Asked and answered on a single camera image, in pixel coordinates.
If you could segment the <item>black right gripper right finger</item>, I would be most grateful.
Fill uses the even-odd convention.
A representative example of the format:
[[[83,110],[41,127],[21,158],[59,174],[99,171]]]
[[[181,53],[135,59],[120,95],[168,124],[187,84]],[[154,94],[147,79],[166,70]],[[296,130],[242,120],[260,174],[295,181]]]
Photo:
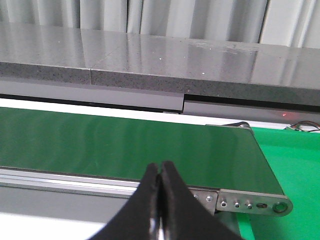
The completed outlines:
[[[171,161],[161,164],[160,200],[166,240],[240,240],[190,192]]]

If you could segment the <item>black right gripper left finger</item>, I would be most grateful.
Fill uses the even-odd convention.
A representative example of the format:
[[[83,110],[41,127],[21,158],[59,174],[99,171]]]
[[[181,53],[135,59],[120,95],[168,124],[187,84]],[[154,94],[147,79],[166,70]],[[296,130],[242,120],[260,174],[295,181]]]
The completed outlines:
[[[158,215],[158,166],[146,167],[136,191],[118,213],[92,240],[157,240]]]

